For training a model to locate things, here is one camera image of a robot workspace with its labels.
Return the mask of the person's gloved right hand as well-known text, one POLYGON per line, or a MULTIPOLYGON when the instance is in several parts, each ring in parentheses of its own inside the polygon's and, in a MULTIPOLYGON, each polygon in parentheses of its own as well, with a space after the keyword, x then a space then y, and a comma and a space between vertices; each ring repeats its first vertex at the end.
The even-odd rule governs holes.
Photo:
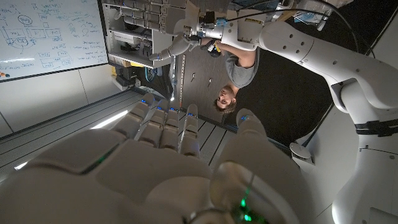
POLYGON ((221 55, 221 50, 218 48, 215 39, 203 38, 200 49, 207 51, 212 57, 221 55))

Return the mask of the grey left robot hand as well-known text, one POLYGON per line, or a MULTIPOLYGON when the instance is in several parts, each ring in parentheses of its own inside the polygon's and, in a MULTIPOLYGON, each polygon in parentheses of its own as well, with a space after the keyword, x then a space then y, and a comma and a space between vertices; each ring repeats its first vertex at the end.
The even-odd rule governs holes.
POLYGON ((116 15, 127 24, 150 29, 150 61, 168 60, 196 46, 203 38, 221 39, 226 24, 224 14, 202 11, 191 1, 103 1, 103 6, 116 8, 116 15))

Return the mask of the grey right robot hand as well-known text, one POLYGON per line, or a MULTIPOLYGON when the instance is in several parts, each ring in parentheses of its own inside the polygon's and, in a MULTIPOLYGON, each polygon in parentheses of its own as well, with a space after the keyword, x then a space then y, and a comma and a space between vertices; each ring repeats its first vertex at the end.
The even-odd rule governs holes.
POLYGON ((198 109, 148 93, 112 128, 53 145, 1 184, 2 223, 313 223, 298 165, 260 120, 238 112, 238 132, 210 167, 200 158, 198 109))

